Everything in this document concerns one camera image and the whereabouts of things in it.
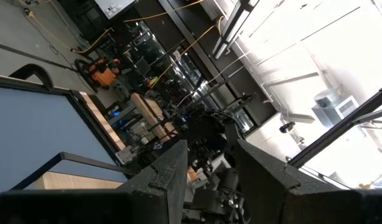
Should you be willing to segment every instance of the air conditioning unit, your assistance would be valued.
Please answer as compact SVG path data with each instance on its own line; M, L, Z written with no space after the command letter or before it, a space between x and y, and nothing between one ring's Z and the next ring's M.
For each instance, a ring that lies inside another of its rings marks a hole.
M312 110L326 128L332 128L358 108L358 103L353 96L344 97L333 89L319 93L314 97L314 101L316 105Z

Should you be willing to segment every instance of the gray wall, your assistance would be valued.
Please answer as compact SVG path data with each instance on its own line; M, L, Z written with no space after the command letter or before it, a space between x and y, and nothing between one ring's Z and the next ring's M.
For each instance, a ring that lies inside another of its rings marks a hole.
M114 164L64 96L0 88L0 192L59 152ZM127 181L119 172L68 161L52 171Z

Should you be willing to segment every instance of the concrete floor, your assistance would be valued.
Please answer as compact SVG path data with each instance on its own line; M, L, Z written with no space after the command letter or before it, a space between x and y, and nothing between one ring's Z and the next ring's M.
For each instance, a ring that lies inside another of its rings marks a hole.
M78 36L79 30L62 9L61 5L55 0L52 2L68 23L71 31L78 37L77 39L83 45L88 46L88 43ZM43 2L38 6L29 6L29 8L34 12L38 21L66 45L74 48L80 45L51 3ZM76 58L82 58L61 45L42 28L40 30L70 63L73 63ZM0 44L70 67L61 55L55 55L50 50L50 44L27 21L18 0L0 0ZM75 72L0 49L0 75L8 76L27 63L35 63L44 67L50 73L55 86L91 93L90 87L86 86L87 84L82 77L79 77ZM31 77L30 80L39 82L36 77ZM113 90L100 90L97 96L106 107L119 100L119 96Z

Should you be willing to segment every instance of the wooden board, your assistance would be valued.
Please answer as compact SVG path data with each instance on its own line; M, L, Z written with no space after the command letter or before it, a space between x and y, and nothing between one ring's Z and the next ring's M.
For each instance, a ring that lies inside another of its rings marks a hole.
M121 184L123 183L70 174L46 172L41 178L35 181L35 188L38 190L116 189Z
M115 133L115 131L109 125L109 123L104 118L104 116L97 109L96 105L92 102L92 100L90 99L90 97L86 93L81 92L81 94L82 94L83 98L85 99L87 106L89 107L91 112L96 116L97 120L103 125L104 129L111 136L112 140L116 143L116 145L121 150L123 150L126 147L125 144L123 144L122 140L119 138L119 136Z
M150 126L154 126L159 121L155 118L155 116L150 111L150 109L146 106L146 104L143 102L141 97L142 96L140 94L133 93L130 96L130 100L136 106L137 110L142 115L142 117L148 122L148 124ZM162 117L163 119L164 115L159 105L154 100L148 100L148 99L145 99L145 100L148 103L148 105L151 107L151 109L155 112L155 114L159 118ZM165 127L168 130L168 132L171 132L174 130L173 124L170 122L167 122L165 124ZM152 129L152 131L159 139L162 139L161 142L166 142L170 139L170 136L167 135L167 133L165 132L165 129L161 125L156 126L154 129Z

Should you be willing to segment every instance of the metal frame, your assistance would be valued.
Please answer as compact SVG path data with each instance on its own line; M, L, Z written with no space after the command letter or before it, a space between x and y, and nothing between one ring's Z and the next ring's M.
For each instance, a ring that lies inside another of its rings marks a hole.
M86 104L86 101L81 96L80 92L72 91L64 88L52 88L47 89L46 87L38 84L32 83L16 78L0 76L0 88L10 88L14 90L23 90L31 91L36 93L44 93L51 95L64 96L73 106L75 111L79 114L81 119L92 131L93 135L97 138L100 144L103 146L105 151L108 153L110 158L120 166L118 158L115 156L115 153L120 151L120 148L113 141L111 136L105 130L103 125L98 121L96 116L93 114L91 109Z
M37 179L41 178L43 174L48 172L50 169L52 169L54 166L56 166L61 161L72 161L81 163L84 165L104 168L108 170L118 171L122 172L124 174L128 175L135 175L128 171L125 168L118 167L106 162L97 161L94 159L89 159L87 157L78 156L75 154L71 154L68 152L60 152L57 155L55 155L53 158L51 158L49 161L47 161L44 165L42 165L39 169L37 169L35 172L31 173L31 175L27 176L24 180L19 182L17 185L15 185L11 190L22 190L28 187L30 184L35 182Z
M382 115L382 111L372 113L375 109L382 105L382 88L377 94L368 99L365 103L359 106L355 111L349 114L346 118L337 123L333 128L319 137L315 142L307 146L302 152L291 159L288 164L301 168L306 162L311 160L318 153L323 151L327 146L331 145L341 135L345 134L354 125L359 124L366 117L377 118L378 113Z

